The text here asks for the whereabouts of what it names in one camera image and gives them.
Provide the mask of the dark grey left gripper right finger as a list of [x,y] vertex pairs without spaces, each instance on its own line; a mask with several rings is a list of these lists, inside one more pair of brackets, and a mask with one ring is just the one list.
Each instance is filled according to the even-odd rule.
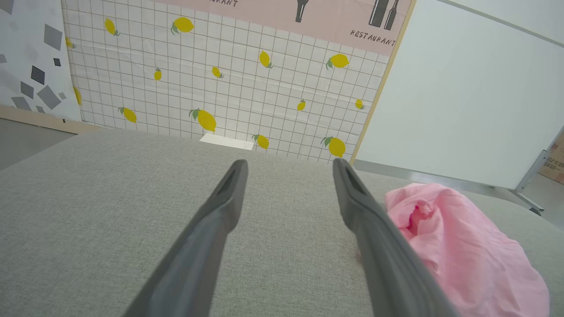
[[354,233],[375,317],[457,317],[459,313],[353,167],[333,160],[340,213]]

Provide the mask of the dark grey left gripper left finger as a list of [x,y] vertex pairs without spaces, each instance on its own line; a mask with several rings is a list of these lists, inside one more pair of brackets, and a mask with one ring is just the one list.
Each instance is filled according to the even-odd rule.
[[207,317],[224,245],[241,216],[248,162],[236,160],[177,237],[126,317]]

